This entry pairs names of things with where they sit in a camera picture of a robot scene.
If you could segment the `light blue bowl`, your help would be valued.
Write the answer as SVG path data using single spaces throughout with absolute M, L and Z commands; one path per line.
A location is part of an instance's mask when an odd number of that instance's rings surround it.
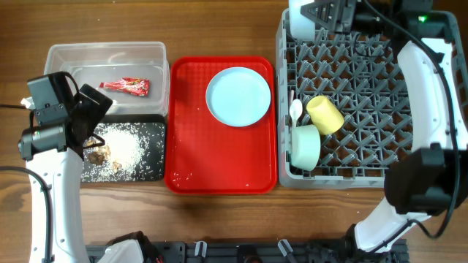
M 301 7 L 313 3 L 314 0 L 289 0 L 290 32 L 294 39 L 313 41 L 315 38 L 315 23 L 301 14 Z

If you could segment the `red candy wrapper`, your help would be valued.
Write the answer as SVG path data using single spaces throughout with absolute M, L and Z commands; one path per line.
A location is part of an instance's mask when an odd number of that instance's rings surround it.
M 123 77 L 119 81 L 103 82 L 99 85 L 100 88 L 106 90 L 131 94 L 133 96 L 148 96 L 150 86 L 150 80 L 136 77 Z

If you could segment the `light blue plate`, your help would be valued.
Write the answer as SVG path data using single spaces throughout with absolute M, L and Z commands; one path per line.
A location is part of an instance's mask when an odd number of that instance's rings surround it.
M 269 111 L 271 90 L 260 73 L 234 66 L 212 77 L 205 92 L 205 103 L 218 122 L 246 127 L 259 122 Z

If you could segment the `green bowl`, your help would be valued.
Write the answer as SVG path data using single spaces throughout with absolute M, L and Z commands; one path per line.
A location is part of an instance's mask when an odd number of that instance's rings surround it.
M 298 169 L 312 171 L 320 157 L 320 133 L 315 125 L 292 129 L 290 163 Z

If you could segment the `white plastic fork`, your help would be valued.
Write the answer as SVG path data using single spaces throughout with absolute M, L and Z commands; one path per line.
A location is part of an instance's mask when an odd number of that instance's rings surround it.
M 293 89 L 289 92 L 289 106 L 293 103 L 295 91 Z

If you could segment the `red serving tray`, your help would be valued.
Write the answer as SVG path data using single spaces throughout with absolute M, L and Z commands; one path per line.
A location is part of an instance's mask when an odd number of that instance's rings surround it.
M 206 104 L 211 79 L 234 66 L 275 90 L 273 66 L 261 56 L 186 56 L 172 65 L 164 180 L 177 194 L 265 194 L 276 185 L 276 106 L 250 126 L 231 127 Z

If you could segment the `white plastic spoon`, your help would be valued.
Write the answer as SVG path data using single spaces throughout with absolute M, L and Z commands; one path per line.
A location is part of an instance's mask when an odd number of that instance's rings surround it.
M 298 119 L 303 113 L 303 105 L 300 99 L 292 100 L 289 108 L 289 114 L 291 118 L 292 128 L 294 129 L 297 126 Z

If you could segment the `clear plastic bin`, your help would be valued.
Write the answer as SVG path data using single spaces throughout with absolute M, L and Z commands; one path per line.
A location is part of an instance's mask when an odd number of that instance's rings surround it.
M 65 71 L 78 85 L 88 84 L 112 100 L 117 110 L 109 115 L 168 112 L 170 69 L 162 42 L 96 42 L 54 45 L 49 49 L 45 74 Z M 133 96 L 100 88 L 100 83 L 123 77 L 150 80 L 148 96 Z

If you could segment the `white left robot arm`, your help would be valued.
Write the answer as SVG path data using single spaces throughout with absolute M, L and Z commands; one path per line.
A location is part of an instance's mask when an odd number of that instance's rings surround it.
M 80 180 L 85 143 L 112 101 L 85 84 L 33 97 L 38 124 L 18 143 L 31 181 L 30 262 L 89 262 L 83 238 Z

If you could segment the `yellow cup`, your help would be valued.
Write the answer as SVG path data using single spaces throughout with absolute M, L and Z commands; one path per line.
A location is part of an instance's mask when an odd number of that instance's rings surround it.
M 316 96 L 306 105 L 312 123 L 322 135 L 332 134 L 344 125 L 344 116 L 326 96 Z

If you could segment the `grey dishwasher rack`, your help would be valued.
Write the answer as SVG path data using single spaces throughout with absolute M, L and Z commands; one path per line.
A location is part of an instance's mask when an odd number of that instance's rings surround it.
M 290 188 L 381 188 L 386 170 L 412 151 L 412 114 L 404 76 L 391 51 L 378 53 L 385 42 L 377 37 L 335 36 L 316 31 L 311 42 L 290 33 L 290 15 L 282 13 L 276 32 L 276 75 L 279 182 Z M 289 92 L 307 103 L 328 97 L 344 116 L 340 130 L 321 140 L 320 157 L 312 171 L 290 163 Z

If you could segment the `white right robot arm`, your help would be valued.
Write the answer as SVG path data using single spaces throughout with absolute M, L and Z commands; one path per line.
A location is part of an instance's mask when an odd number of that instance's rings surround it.
M 334 33 L 382 34 L 407 87 L 412 151 L 385 176 L 384 199 L 348 234 L 356 251 L 381 254 L 433 216 L 449 221 L 467 198 L 467 128 L 452 72 L 456 27 L 431 1 L 307 1 L 300 17 Z

